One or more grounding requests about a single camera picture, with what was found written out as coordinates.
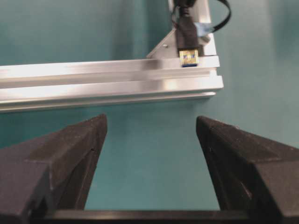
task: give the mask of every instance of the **cable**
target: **cable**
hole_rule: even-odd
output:
[[[220,30],[221,28],[223,28],[230,21],[230,18],[232,16],[232,10],[231,10],[229,2],[227,0],[217,0],[217,1],[221,2],[222,4],[224,4],[228,8],[228,15],[226,16],[226,18],[221,23],[219,23],[218,25],[213,27],[213,33]],[[172,24],[175,28],[178,28],[178,23],[175,20],[175,13],[176,13],[177,7],[180,7],[180,1],[179,0],[175,1],[175,4],[173,6],[173,10],[172,10],[172,13],[171,13]]]
[[[221,28],[223,28],[230,20],[231,16],[232,16],[232,10],[231,10],[231,7],[230,7],[230,4],[227,0],[218,0],[219,2],[221,2],[222,4],[224,4],[227,8],[228,8],[228,15],[227,17],[225,18],[225,20],[223,20],[221,23],[219,23],[217,26],[214,26],[214,32],[220,30]]]

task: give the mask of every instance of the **teal surface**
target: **teal surface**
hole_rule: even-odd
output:
[[[7,9],[13,7],[12,2],[15,5],[20,3],[16,0],[0,2],[1,5],[5,3]],[[72,44],[63,48],[72,32],[62,28],[60,33],[61,40],[65,40],[63,43],[53,41],[55,35],[51,38],[37,38],[38,41],[49,43],[48,49],[44,52],[39,49],[37,55],[34,55],[32,48],[34,43],[29,43],[28,49],[22,43],[17,47],[15,44],[10,47],[4,44],[5,41],[14,43],[14,38],[18,39],[6,32],[4,38],[0,36],[0,43],[5,45],[1,46],[1,63],[139,58],[148,51],[144,49],[144,42],[151,48],[169,28],[169,24],[162,21],[167,19],[164,18],[166,6],[165,9],[159,9],[161,16],[157,20],[161,21],[154,24],[152,20],[156,17],[149,19],[150,14],[144,14],[148,8],[152,8],[152,0],[100,1],[114,4],[115,7],[124,2],[136,3],[132,6],[138,7],[138,10],[132,12],[123,7],[117,11],[120,16],[111,17],[116,19],[114,26],[119,22],[118,28],[111,27],[114,31],[122,30],[119,37],[115,33],[103,33],[99,28],[105,25],[104,21],[108,21],[101,15],[111,9],[103,8],[102,4],[99,8],[94,7],[98,1],[88,1],[94,5],[89,6],[84,13],[79,10],[84,6],[83,3],[79,6],[72,4],[70,10],[66,2],[70,3],[65,0],[59,2],[59,10],[67,12],[65,18],[59,17],[60,20],[68,18],[80,23],[82,20],[94,21],[99,16],[103,21],[94,21],[90,29],[79,26],[78,31],[73,30],[78,33],[81,30],[90,32],[84,34],[87,39],[75,38],[76,41],[72,43],[76,49],[72,49]],[[217,96],[210,100],[1,114],[0,147],[105,113],[109,130],[86,209],[218,209],[195,134],[195,119],[198,115],[238,125],[249,132],[299,147],[299,30],[296,29],[299,1],[230,2],[234,12],[232,21],[215,35],[221,61],[218,73],[223,76],[225,85]],[[224,8],[216,1],[210,3],[213,21],[220,21],[224,17]],[[4,22],[3,19],[12,20],[15,14],[3,10],[3,7],[0,10],[1,33],[3,29],[13,29],[15,24],[22,22]],[[45,17],[44,21],[54,17],[49,13],[49,18]],[[94,28],[97,29],[97,38],[93,36]],[[109,40],[110,45],[106,46],[107,37],[114,39]]]

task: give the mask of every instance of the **teal background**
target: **teal background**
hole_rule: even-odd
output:
[[[155,11],[158,2],[165,6]],[[105,113],[109,130],[86,209],[219,209],[198,115],[299,147],[299,1],[229,2],[232,21],[215,34],[225,85],[215,97],[1,114],[0,147]],[[210,3],[220,21],[224,8]],[[143,58],[170,28],[161,0],[0,5],[2,65]]]

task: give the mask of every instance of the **metal frame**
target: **metal frame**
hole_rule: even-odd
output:
[[[207,0],[198,0],[193,15],[210,21]],[[214,96],[223,81],[210,38],[196,68],[180,67],[174,30],[148,59],[0,66],[0,112]]]

